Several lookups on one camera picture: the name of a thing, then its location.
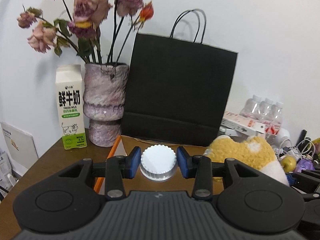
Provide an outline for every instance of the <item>green leaf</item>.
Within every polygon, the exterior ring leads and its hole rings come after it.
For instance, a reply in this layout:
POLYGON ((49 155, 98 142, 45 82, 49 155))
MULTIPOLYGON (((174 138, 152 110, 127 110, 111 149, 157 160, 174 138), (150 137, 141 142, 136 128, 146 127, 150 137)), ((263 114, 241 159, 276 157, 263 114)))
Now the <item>green leaf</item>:
POLYGON ((29 7, 27 9, 27 12, 33 13, 36 17, 40 17, 42 15, 42 10, 41 9, 36 9, 36 8, 32 8, 32 7, 29 7))
POLYGON ((43 23, 43 27, 45 27, 45 28, 54 28, 54 26, 49 22, 44 22, 43 23))
POLYGON ((92 42, 93 42, 93 44, 97 47, 97 50, 98 50, 98 51, 101 51, 101 47, 100 47, 99 42, 98 42, 97 40, 94 40, 94 41, 92 41, 92 42))
POLYGON ((57 26, 57 25, 58 25, 58 23, 59 23, 59 21, 60 21, 60 19, 58 19, 58 18, 57 18, 57 19, 55 19, 55 20, 53 21, 53 25, 54 25, 54 26, 57 26))
POLYGON ((79 53, 78 56, 89 56, 91 54, 91 47, 90 47, 90 41, 86 40, 84 38, 78 39, 78 48, 79 53))
POLYGON ((62 49, 60 48, 60 46, 59 46, 58 44, 54 47, 54 52, 55 52, 55 54, 57 54, 59 57, 61 56, 61 54, 62 54, 62 49))
POLYGON ((62 32, 63 35, 65 35, 67 37, 71 36, 71 34, 69 33, 68 28, 67 28, 68 21, 59 19, 59 27, 60 27, 60 31, 62 32))
POLYGON ((65 48, 70 47, 68 40, 61 37, 61 36, 57 36, 57 45, 59 45, 60 47, 65 47, 65 48))

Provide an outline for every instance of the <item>white bottle cap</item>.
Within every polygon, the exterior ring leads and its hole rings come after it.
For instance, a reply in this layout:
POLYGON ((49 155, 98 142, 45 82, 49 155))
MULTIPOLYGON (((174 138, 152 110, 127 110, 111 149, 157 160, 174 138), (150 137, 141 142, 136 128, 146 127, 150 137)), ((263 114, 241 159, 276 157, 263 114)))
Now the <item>white bottle cap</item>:
POLYGON ((174 151, 165 145, 153 145, 141 156, 142 174, 154 181, 165 181, 171 178, 177 169, 177 157, 174 151))
POLYGON ((265 100, 269 105, 273 105, 273 101, 271 100, 271 99, 269 99, 269 98, 266 98, 266 100, 265 100))
POLYGON ((258 101, 258 102, 261 102, 262 98, 261 97, 258 97, 256 95, 253 95, 252 97, 254 100, 258 101))
POLYGON ((281 102, 276 102, 276 106, 278 106, 279 108, 283 108, 283 103, 281 103, 281 102))

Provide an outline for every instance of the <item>textured ceramic vase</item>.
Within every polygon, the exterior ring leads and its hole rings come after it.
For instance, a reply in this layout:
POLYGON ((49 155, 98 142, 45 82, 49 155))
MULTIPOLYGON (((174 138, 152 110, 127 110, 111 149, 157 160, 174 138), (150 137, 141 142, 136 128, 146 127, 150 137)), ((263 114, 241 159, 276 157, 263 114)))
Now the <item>textured ceramic vase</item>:
POLYGON ((84 76, 84 114, 90 118, 89 139, 95 145, 111 147, 120 134, 124 112, 128 65, 86 64, 84 76))

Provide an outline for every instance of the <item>yellow stuffed animal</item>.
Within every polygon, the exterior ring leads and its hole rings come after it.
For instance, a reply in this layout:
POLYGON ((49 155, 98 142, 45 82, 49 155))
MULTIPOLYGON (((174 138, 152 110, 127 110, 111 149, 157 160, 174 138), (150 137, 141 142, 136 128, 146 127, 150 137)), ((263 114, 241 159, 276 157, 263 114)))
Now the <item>yellow stuffed animal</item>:
POLYGON ((204 155, 218 163, 223 163, 226 158, 235 158, 273 179, 289 185, 275 152, 263 138, 254 136, 242 143, 237 143, 229 136, 221 135, 209 145, 204 155))

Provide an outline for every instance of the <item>white wall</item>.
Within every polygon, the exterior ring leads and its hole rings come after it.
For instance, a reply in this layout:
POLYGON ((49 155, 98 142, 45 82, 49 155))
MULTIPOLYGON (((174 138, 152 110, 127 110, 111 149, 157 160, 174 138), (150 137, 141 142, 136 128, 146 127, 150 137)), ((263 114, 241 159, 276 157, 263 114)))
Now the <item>white wall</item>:
MULTIPOLYGON (((73 0, 66 1, 72 9, 73 0)), ((31 133, 41 156, 61 137, 56 67, 81 61, 72 49, 65 49, 61 58, 31 49, 26 40, 31 29, 20 29, 16 21, 22 4, 42 8, 51 21, 64 7, 61 0, 0 0, 0 120, 31 133)), ((284 103, 284 127, 294 140, 302 129, 312 138, 320 136, 320 0, 153 0, 153 4, 155 15, 144 32, 169 35, 180 12, 202 8, 208 17, 204 43, 239 52, 227 109, 240 111, 254 93, 269 97, 284 103)), ((111 42, 112 14, 101 27, 104 54, 111 42)), ((186 20, 191 26, 181 23, 176 37, 190 40, 196 19, 186 20)), ((126 19, 120 41, 128 23, 126 19)), ((130 62, 133 41, 131 35, 121 61, 130 62)))

